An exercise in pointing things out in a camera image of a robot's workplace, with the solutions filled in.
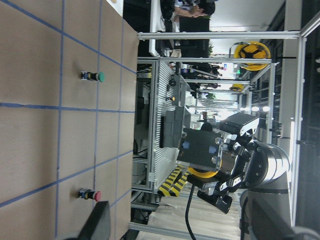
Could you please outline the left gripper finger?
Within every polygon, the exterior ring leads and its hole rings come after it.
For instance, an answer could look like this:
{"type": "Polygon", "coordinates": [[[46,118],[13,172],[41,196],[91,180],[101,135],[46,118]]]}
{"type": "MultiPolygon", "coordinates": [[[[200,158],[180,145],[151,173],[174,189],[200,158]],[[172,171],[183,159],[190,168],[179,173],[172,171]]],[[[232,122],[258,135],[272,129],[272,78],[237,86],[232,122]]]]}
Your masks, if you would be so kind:
{"type": "Polygon", "coordinates": [[[110,204],[99,201],[77,236],[65,240],[109,240],[111,234],[110,204]]]}

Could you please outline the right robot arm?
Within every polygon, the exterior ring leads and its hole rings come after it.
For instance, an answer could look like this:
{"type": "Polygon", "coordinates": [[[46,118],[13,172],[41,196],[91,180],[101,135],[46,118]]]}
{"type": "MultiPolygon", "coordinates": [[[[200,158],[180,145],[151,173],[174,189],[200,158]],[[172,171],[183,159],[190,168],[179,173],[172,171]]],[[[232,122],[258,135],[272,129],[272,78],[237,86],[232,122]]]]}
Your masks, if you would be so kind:
{"type": "Polygon", "coordinates": [[[259,118],[236,113],[217,130],[205,122],[189,130],[191,154],[188,181],[197,196],[228,213],[230,193],[244,189],[240,198],[243,240],[317,240],[309,228],[293,226],[289,196],[288,155],[277,145],[255,140],[259,118]]]}

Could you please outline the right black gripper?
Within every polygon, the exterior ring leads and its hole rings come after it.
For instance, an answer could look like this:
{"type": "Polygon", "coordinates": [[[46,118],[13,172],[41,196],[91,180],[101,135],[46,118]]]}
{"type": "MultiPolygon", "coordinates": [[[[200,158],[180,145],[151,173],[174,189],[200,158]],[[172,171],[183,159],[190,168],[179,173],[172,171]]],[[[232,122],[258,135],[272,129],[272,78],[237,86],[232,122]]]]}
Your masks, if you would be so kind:
{"type": "Polygon", "coordinates": [[[235,138],[223,143],[224,159],[234,161],[228,174],[217,173],[209,178],[199,177],[197,196],[227,214],[238,188],[253,189],[270,184],[290,170],[287,154],[278,146],[252,140],[260,119],[238,112],[220,121],[219,129],[235,138]]]}

